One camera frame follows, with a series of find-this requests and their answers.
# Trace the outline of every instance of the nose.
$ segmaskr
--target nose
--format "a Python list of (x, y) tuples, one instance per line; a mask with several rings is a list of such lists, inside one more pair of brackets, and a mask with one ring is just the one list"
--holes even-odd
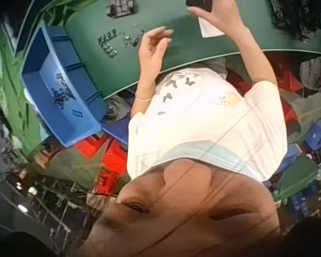
[(163, 176), (163, 200), (172, 210), (191, 211), (209, 194), (212, 171), (203, 164), (178, 159), (165, 168)]

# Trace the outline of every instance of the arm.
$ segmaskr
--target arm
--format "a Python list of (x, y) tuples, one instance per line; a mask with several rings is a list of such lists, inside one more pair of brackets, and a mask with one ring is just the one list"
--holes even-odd
[(135, 100), (131, 110), (131, 118), (138, 112), (144, 114), (149, 108), (152, 97), (155, 94), (155, 81), (140, 79), (135, 93)]
[(156, 77), (161, 71), (163, 56), (171, 39), (172, 30), (165, 27), (155, 28), (145, 33), (140, 49), (140, 79), (131, 110), (131, 118), (138, 112), (144, 114), (155, 94)]
[(271, 64), (244, 25), (235, 0), (213, 0), (212, 12), (197, 7), (189, 7), (188, 11), (209, 21), (233, 40), (253, 83), (266, 80), (277, 85)]

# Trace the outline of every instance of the pile of parts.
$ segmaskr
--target pile of parts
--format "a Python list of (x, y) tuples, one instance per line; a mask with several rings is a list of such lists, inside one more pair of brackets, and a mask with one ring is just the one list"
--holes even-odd
[(272, 22), (303, 42), (321, 29), (321, 0), (270, 0)]

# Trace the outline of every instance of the hand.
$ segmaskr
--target hand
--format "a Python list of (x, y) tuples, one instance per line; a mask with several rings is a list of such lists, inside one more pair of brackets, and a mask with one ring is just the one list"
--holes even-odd
[(213, 0), (212, 12), (198, 7), (188, 7), (188, 11), (209, 21), (232, 39), (245, 28), (235, 0)]
[(163, 56), (171, 42), (173, 30), (165, 27), (146, 32), (139, 49), (140, 80), (154, 82), (161, 71)]

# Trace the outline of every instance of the blue plastic tray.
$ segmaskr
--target blue plastic tray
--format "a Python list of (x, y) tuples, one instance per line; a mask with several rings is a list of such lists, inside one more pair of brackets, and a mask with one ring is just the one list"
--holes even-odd
[[(44, 23), (38, 27), (21, 78), (40, 115), (63, 146), (69, 147), (101, 130), (107, 106), (62, 27)], [(63, 100), (55, 97), (55, 91), (63, 95)]]

